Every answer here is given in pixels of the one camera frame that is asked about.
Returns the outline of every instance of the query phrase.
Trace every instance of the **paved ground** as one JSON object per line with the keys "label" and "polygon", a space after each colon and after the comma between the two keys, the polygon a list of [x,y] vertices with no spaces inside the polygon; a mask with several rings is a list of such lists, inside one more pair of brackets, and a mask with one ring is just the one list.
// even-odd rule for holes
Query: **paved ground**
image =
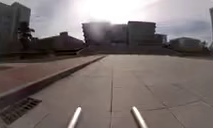
{"label": "paved ground", "polygon": [[136,106],[149,128],[213,128],[213,61],[111,55],[32,97],[43,102],[12,128],[136,128]]}
{"label": "paved ground", "polygon": [[12,89],[22,88],[31,82],[72,69],[87,62],[93,61],[101,56],[88,56],[57,60],[48,63],[36,64],[14,64],[14,68],[0,71],[0,95],[12,91]]}

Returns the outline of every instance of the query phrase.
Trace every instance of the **concrete curb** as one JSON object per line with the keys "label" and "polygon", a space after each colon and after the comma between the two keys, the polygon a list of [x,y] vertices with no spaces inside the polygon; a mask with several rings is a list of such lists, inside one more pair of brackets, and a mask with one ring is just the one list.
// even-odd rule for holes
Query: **concrete curb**
{"label": "concrete curb", "polygon": [[51,83],[60,80],[66,76],[69,76],[70,74],[94,63],[101,59],[103,59],[105,56],[99,57],[97,59],[94,59],[90,62],[81,64],[77,67],[65,69],[64,71],[56,72],[55,74],[49,75],[47,77],[41,78],[39,80],[36,80],[34,82],[30,82],[25,85],[21,85],[15,89],[9,90],[7,92],[4,92],[0,94],[0,108],[3,108],[5,106],[8,106],[20,99],[23,99],[25,97],[28,97],[29,95],[32,95],[41,89],[47,87]]}

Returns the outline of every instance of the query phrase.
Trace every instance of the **pavement tile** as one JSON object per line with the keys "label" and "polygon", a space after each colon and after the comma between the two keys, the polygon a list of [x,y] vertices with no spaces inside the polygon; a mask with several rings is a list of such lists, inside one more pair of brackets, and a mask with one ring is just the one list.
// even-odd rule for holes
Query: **pavement tile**
{"label": "pavement tile", "polygon": [[213,108],[203,102],[170,109],[185,128],[213,128]]}
{"label": "pavement tile", "polygon": [[77,128],[109,128],[110,113],[98,110],[82,109]]}
{"label": "pavement tile", "polygon": [[157,98],[168,107],[187,104],[199,100],[196,95],[177,86],[149,86]]}
{"label": "pavement tile", "polygon": [[206,101],[211,106],[213,106],[213,93],[211,93],[210,95],[205,96],[203,98],[203,100]]}
{"label": "pavement tile", "polygon": [[179,86],[194,92],[195,94],[205,97],[213,93],[213,78],[192,79],[183,83],[179,83]]}
{"label": "pavement tile", "polygon": [[113,112],[111,128],[137,128],[138,126],[130,110],[125,112]]}
{"label": "pavement tile", "polygon": [[132,106],[141,110],[163,108],[164,106],[151,94],[141,88],[114,88],[113,111],[127,111]]}
{"label": "pavement tile", "polygon": [[140,111],[149,128],[184,128],[167,109]]}

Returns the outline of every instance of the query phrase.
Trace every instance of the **white pole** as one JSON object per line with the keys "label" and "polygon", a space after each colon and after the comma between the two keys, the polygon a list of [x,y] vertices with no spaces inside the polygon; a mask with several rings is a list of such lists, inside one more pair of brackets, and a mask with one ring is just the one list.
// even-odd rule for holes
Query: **white pole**
{"label": "white pole", "polygon": [[78,122],[78,119],[79,119],[79,116],[80,116],[80,113],[82,111],[82,108],[81,107],[78,107],[69,123],[69,126],[67,128],[75,128],[77,122]]}
{"label": "white pole", "polygon": [[144,121],[143,117],[135,106],[132,107],[132,114],[140,128],[148,128],[146,122]]}

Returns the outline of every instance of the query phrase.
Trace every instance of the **sky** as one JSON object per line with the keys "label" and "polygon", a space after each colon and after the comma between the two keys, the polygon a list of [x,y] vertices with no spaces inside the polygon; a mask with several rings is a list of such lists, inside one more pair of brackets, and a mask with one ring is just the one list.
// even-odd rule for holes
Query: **sky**
{"label": "sky", "polygon": [[68,31],[83,39],[81,23],[89,21],[151,21],[169,39],[193,37],[212,41],[209,9],[213,0],[0,0],[31,8],[34,35],[43,38]]}

